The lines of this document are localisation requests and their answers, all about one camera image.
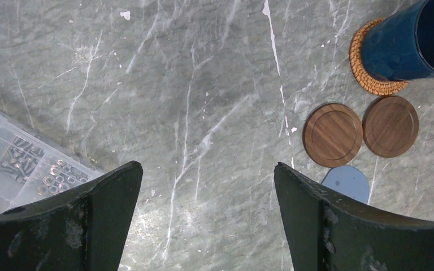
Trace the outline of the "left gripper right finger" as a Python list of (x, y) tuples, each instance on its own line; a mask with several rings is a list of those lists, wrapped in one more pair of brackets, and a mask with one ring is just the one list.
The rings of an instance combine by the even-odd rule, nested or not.
[(284, 163), (274, 183), (295, 270), (434, 270), (434, 221), (366, 205)]

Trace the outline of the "woven orange coaster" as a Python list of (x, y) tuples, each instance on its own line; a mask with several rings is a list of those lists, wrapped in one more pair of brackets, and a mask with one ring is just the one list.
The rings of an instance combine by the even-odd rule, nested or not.
[(410, 80), (403, 81), (382, 81), (372, 77), (364, 68), (362, 60), (362, 46), (367, 33), (376, 25), (387, 18), (378, 18), (369, 21), (356, 31), (349, 47), (349, 62), (351, 71), (360, 86), (367, 92), (375, 95), (391, 95), (405, 88)]

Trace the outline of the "navy blue mug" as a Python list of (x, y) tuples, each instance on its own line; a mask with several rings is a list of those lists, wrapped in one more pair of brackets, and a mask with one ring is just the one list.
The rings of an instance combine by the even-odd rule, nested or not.
[(363, 40), (362, 62), (379, 81), (434, 77), (434, 0), (418, 1), (372, 27)]

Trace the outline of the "blue round coaster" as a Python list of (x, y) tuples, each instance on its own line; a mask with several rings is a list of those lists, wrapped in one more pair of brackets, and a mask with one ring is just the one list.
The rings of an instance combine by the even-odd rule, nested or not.
[(323, 178), (322, 185), (346, 195), (363, 204), (370, 197), (370, 186), (367, 177), (357, 168), (349, 165), (332, 168)]

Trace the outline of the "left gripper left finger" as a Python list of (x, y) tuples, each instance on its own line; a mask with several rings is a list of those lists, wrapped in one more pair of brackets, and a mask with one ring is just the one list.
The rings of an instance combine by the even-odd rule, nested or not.
[(117, 270), (143, 172), (130, 161), (0, 214), (0, 270)]

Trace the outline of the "dark wooden coaster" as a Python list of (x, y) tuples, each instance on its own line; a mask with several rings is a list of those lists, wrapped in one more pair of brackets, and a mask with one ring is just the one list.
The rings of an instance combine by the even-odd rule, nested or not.
[(395, 158), (408, 151), (418, 132), (419, 119), (415, 108), (396, 95), (375, 99), (363, 118), (363, 138), (367, 147), (384, 158)]
[(326, 103), (307, 118), (302, 141), (308, 156), (317, 164), (335, 168), (350, 162), (363, 142), (359, 116), (341, 103)]

